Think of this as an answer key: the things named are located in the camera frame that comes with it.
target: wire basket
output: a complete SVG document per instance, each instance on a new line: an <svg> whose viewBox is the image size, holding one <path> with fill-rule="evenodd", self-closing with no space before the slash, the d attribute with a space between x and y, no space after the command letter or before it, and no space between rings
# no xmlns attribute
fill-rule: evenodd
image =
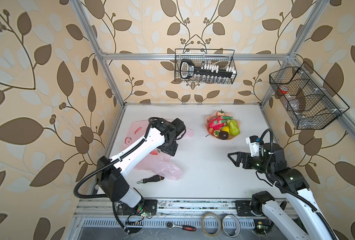
<svg viewBox="0 0 355 240"><path fill-rule="evenodd" d="M234 50L175 49L175 82L233 84Z"/></svg>
<svg viewBox="0 0 355 240"><path fill-rule="evenodd" d="M309 70L319 76L323 87L313 81ZM349 109L348 104L306 62L300 67L286 67L271 73L270 85L296 129L324 129ZM335 100L344 107L338 107Z"/></svg>

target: black screwdriver handle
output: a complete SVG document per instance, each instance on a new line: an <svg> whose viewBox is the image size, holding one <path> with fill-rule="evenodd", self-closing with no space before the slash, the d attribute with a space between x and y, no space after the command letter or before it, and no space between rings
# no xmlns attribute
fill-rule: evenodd
<svg viewBox="0 0 355 240"><path fill-rule="evenodd" d="M164 177L160 176L160 175L155 175L155 176L152 176L150 178L145 178L143 179L143 183L147 183L147 182L158 182L158 181L161 181L163 180Z"/></svg>
<svg viewBox="0 0 355 240"><path fill-rule="evenodd" d="M191 231L191 232L195 232L196 231L195 227L192 227L192 226L189 226L189 225L183 225L182 229L186 230L186 231Z"/></svg>

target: dark purple fruit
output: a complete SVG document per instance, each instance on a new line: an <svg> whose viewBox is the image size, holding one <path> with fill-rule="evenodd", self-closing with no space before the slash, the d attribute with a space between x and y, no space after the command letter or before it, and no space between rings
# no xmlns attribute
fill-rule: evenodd
<svg viewBox="0 0 355 240"><path fill-rule="evenodd" d="M226 131L220 131L220 133L219 133L219 138L220 138L221 140L227 140L228 137L229 137L228 132L226 132Z"/></svg>

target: white tape roll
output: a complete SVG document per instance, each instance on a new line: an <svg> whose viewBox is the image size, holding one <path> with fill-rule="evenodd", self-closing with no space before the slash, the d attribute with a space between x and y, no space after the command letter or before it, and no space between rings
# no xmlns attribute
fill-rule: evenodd
<svg viewBox="0 0 355 240"><path fill-rule="evenodd" d="M233 219L233 221L235 221L235 224L236 224L236 230L235 230L235 234L233 235L229 235L225 230L224 230L224 219L226 219L227 217L230 217ZM223 218L223 221L222 221L222 227L223 227L223 230L224 230L224 233L228 236L228 237L237 237L240 233L240 222L239 220L233 216L233 215L227 215Z"/></svg>
<svg viewBox="0 0 355 240"><path fill-rule="evenodd" d="M207 233L207 231L204 229L204 218L205 218L206 216L213 216L213 217L215 217L215 219L216 219L216 221L217 221L217 224L218 224L218 228L217 228L216 233L210 234L210 233ZM216 236L218 236L219 233L222 231L222 222L221 222L219 216L216 215L216 214L214 214L214 213L211 213L211 212L208 212L208 213L206 213L206 214L204 215L204 217L202 218L201 226L202 226L202 231L203 231L203 233L206 234L206 235L209 236L209 237L216 237Z"/></svg>

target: clear plastic bag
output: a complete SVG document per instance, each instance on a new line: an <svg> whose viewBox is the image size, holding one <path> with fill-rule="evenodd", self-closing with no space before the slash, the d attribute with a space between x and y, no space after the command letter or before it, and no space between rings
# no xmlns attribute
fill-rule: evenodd
<svg viewBox="0 0 355 240"><path fill-rule="evenodd" d="M124 141L123 150L126 149L133 142L142 137L147 129L148 121L133 122L128 130L126 139ZM187 129L185 137L192 137L193 131ZM150 170L155 174L163 176L171 180L178 180L182 171L178 166L171 162L171 156L161 152L158 149L151 151L145 158L143 158L135 167L136 170Z"/></svg>

